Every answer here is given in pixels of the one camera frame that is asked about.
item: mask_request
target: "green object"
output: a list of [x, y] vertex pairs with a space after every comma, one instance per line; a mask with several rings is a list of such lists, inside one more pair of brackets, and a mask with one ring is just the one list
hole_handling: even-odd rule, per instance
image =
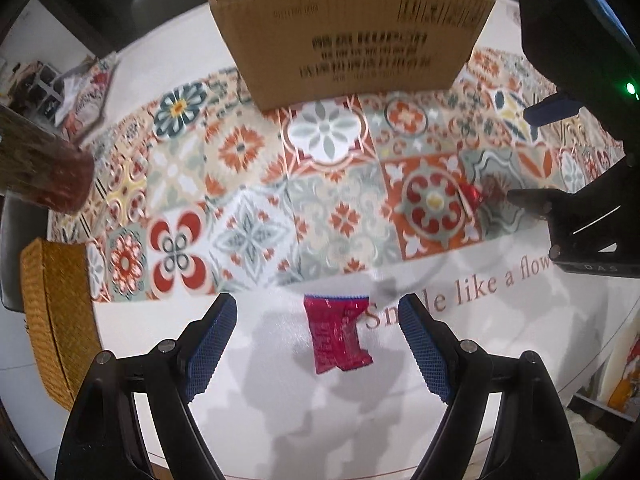
[[607, 468], [607, 465], [609, 464], [598, 466], [596, 469], [583, 476], [580, 480], [595, 480], [598, 476], [600, 476], [600, 473], [602, 473]]

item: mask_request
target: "blue flower motif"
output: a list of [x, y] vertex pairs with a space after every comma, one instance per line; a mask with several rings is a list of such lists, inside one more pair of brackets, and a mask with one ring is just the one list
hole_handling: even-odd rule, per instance
[[202, 83], [191, 83], [175, 88], [160, 101], [154, 116], [156, 137], [174, 138], [200, 115], [207, 97]]

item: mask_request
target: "open cardboard box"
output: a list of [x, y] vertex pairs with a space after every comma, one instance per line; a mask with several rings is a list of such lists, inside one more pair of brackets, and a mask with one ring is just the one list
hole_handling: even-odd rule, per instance
[[450, 88], [493, 0], [209, 0], [261, 110]]

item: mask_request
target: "woven box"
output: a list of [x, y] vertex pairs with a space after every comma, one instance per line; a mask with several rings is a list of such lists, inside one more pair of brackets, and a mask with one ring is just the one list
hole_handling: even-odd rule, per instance
[[71, 410], [100, 339], [83, 244], [34, 240], [20, 255], [24, 313], [47, 393]]

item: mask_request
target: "table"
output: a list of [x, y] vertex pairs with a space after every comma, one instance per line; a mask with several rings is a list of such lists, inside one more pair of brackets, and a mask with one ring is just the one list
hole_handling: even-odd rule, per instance
[[[539, 352], [564, 400], [633, 318], [640, 283], [562, 273], [546, 257], [546, 224], [503, 200], [508, 187], [575, 191], [623, 155], [588, 113], [540, 131], [522, 121], [522, 107], [553, 87], [518, 56], [514, 10], [497, 0], [450, 91], [265, 116], [235, 71], [214, 73], [231, 60], [206, 7], [121, 53], [105, 113], [119, 122], [88, 146], [102, 173], [80, 216], [52, 218], [51, 237], [87, 243], [98, 331], [118, 357], [177, 337], [216, 291], [234, 292], [238, 325], [191, 404], [228, 478], [410, 477], [444, 406], [397, 325], [407, 292], [460, 339]], [[182, 122], [168, 120], [180, 99]], [[307, 135], [304, 121], [332, 112], [339, 135]], [[461, 182], [492, 197], [473, 221]], [[304, 294], [370, 297], [358, 332], [371, 366], [315, 375]], [[146, 398], [136, 402], [151, 459], [164, 465]]]

